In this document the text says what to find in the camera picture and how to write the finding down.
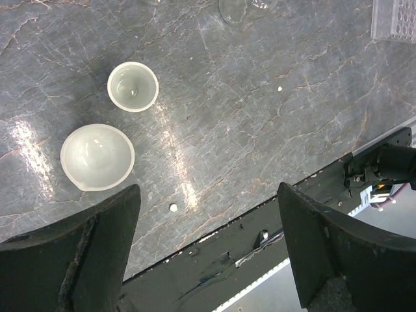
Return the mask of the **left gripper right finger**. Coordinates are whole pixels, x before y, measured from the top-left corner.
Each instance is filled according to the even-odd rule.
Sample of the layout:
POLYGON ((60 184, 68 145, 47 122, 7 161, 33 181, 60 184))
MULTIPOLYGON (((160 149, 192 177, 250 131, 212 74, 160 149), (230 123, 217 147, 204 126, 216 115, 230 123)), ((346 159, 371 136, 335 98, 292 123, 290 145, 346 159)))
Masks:
POLYGON ((415 239, 366 224, 281 183, 292 273, 308 311, 414 311, 415 239))

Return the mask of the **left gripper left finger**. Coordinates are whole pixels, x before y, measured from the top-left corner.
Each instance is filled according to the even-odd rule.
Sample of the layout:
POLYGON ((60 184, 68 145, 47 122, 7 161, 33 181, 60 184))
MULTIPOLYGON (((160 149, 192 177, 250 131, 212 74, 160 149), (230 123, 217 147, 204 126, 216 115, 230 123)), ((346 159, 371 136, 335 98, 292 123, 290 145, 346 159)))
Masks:
POLYGON ((2 311, 115 311, 141 197, 131 185, 1 243, 2 311))

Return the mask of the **clear acrylic tube rack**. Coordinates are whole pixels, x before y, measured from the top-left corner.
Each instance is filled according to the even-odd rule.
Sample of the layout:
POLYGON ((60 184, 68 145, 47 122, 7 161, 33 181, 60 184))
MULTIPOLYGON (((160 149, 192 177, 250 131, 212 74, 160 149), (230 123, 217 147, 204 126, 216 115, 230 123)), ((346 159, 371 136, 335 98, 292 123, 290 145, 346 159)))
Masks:
POLYGON ((414 0, 374 0, 370 37, 414 44, 415 9, 414 0))

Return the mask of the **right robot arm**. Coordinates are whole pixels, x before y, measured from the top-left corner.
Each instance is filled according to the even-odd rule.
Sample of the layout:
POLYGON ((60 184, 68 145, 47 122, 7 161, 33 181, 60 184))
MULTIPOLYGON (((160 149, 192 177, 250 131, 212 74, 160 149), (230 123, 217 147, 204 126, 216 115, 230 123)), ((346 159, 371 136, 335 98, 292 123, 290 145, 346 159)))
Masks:
POLYGON ((415 190, 415 149, 382 144, 352 157, 344 166, 348 189, 408 183, 415 190))

